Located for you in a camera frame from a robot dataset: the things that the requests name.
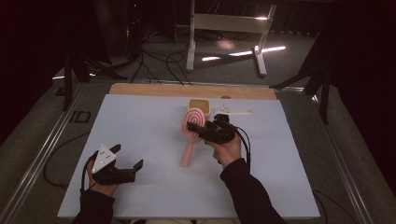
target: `hairbrush handle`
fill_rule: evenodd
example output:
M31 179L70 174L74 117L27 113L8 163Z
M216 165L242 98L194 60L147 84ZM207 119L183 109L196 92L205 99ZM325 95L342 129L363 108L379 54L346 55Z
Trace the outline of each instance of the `hairbrush handle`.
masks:
M190 160L191 160L193 146L194 146L193 142L189 141L187 143L186 149L184 150L183 158L181 159L181 166L183 166L183 167L190 166Z

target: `black sleeve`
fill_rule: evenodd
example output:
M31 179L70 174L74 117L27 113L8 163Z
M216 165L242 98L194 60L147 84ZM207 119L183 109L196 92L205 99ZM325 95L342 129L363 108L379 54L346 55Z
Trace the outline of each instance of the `black sleeve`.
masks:
M74 219L74 224L109 224L113 218L114 198L105 194L87 190L81 195L80 211Z
M244 159L230 163L221 173L233 198L233 206L242 224L286 223L271 205L262 183L248 172Z

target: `white table surface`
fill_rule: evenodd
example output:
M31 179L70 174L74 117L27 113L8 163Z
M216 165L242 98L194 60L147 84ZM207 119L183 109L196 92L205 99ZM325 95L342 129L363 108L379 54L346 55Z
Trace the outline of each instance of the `white table surface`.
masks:
M114 217L236 217L221 166L203 141L194 145L191 167L181 167L187 145L180 131L190 97L107 95L81 154L58 217L75 217L85 161L101 145L121 144L116 167L132 168L144 160L134 183L121 185L114 197ZM213 110L222 105L251 110L230 116L251 143L251 173L267 189L273 207L285 218L319 217L289 124L277 100L206 98Z

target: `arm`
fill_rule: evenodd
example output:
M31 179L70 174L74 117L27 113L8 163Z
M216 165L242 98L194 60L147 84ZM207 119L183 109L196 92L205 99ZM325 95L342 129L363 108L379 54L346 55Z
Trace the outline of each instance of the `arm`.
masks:
M230 163L220 176L233 198L233 206L241 223L286 223L271 205L262 183L248 173L244 159Z
M271 205L270 198L262 183L248 171L248 165L241 158L241 140L235 138L224 145L206 142L215 149L223 172L224 181L233 198L233 206L241 223L286 223Z
M93 161L87 166L90 189L81 194L80 211L74 219L74 224L96 223L109 224L113 218L113 197L119 185L104 186L92 178Z
M109 224L113 218L114 198L94 190L87 190L80 198L80 211L74 224Z

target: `hand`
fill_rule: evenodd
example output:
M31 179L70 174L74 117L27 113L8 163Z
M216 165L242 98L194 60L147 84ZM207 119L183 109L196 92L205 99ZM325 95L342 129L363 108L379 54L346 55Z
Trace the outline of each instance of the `hand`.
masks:
M119 185L100 185L99 183L96 183L96 181L92 177L92 168L93 168L93 160L90 161L87 166L87 173L90 179L90 189L97 191L99 193L103 193L108 197L113 197Z
M205 142L215 149L213 157L221 163L223 169L231 162L241 158L241 139L237 134L231 142L223 145L218 145L209 141Z

